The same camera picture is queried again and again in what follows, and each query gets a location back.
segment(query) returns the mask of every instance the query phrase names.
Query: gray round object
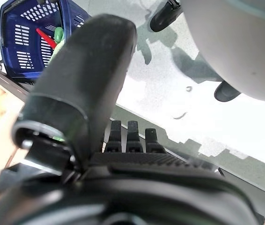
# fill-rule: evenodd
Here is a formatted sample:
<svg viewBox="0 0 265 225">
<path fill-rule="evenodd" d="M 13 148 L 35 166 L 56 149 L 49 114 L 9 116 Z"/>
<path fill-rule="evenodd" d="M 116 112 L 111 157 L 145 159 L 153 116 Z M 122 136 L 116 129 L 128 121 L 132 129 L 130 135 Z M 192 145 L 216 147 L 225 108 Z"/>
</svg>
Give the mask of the gray round object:
<svg viewBox="0 0 265 225">
<path fill-rule="evenodd" d="M 181 4 L 193 39 L 210 66 L 239 92 L 265 100 L 265 1 L 182 0 Z"/>
</svg>

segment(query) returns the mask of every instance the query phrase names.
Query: blue shopping basket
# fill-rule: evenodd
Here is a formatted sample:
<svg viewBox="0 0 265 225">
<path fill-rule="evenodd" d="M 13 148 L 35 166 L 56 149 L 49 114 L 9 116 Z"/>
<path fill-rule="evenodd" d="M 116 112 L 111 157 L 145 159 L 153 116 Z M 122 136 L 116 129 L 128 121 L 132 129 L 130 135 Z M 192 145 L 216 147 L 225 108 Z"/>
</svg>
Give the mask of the blue shopping basket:
<svg viewBox="0 0 265 225">
<path fill-rule="evenodd" d="M 9 0 L 0 9 L 0 52 L 9 77 L 34 81 L 49 63 L 52 48 L 36 32 L 54 37 L 62 27 L 65 39 L 90 16 L 71 0 Z"/>
</svg>

